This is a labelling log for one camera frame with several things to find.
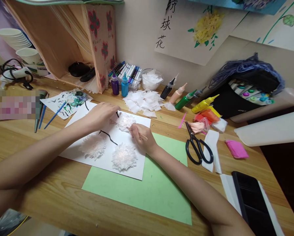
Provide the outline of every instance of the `purple paint bottle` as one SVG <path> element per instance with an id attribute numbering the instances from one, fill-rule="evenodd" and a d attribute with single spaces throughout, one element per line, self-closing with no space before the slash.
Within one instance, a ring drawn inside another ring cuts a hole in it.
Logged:
<path id="1" fill-rule="evenodd" d="M 112 86 L 112 92 L 114 95 L 119 95 L 120 94 L 120 89 L 118 86 L 118 80 L 117 76 L 115 75 L 115 72 L 113 70 L 113 75 L 112 75 L 112 80 L 111 80 L 111 86 Z"/>

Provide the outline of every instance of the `peach paint bottle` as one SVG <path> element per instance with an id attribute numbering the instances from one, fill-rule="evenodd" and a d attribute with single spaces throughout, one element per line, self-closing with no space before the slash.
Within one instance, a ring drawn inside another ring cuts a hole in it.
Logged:
<path id="1" fill-rule="evenodd" d="M 173 93 L 173 95 L 171 96 L 171 98 L 169 100 L 169 103 L 175 104 L 175 102 L 177 101 L 177 99 L 179 97 L 181 97 L 182 93 L 184 92 L 186 85 L 187 85 L 187 83 L 185 83 L 185 85 L 183 85 L 182 87 L 180 87 L 177 91 L 175 91 Z"/>

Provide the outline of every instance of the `blue yarn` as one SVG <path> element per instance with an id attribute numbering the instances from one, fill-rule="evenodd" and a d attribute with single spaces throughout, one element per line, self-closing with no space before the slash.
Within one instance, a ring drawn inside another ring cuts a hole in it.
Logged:
<path id="1" fill-rule="evenodd" d="M 257 52 L 246 60 L 228 61 L 210 81 L 208 88 L 216 88 L 219 84 L 221 84 L 234 73 L 243 73 L 246 71 L 254 71 L 259 69 L 267 71 L 277 78 L 279 85 L 272 95 L 280 93 L 285 88 L 285 81 L 281 75 L 274 70 L 271 64 L 259 61 Z"/>

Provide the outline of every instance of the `green paint bottle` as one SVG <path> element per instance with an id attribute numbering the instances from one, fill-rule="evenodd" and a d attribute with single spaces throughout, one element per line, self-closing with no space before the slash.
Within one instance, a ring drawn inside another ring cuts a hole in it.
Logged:
<path id="1" fill-rule="evenodd" d="M 184 107 L 194 96 L 194 93 L 196 92 L 196 90 L 194 90 L 194 92 L 192 93 L 188 93 L 186 96 L 184 96 L 175 106 L 175 108 L 177 110 L 181 110 L 182 107 Z"/>

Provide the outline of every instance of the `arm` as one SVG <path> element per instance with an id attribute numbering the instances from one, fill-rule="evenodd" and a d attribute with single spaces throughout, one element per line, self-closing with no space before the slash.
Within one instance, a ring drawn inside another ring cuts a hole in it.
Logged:
<path id="1" fill-rule="evenodd" d="M 157 145 L 149 128 L 133 124 L 130 132 L 140 148 L 146 150 L 167 172 L 211 223 L 214 235 L 254 235 L 240 214 L 219 192 Z M 148 140 L 141 139 L 139 134 L 146 136 Z"/>
<path id="2" fill-rule="evenodd" d="M 0 162 L 0 216 L 19 189 L 78 139 L 100 130 L 119 106 L 100 103 L 85 117 Z"/>

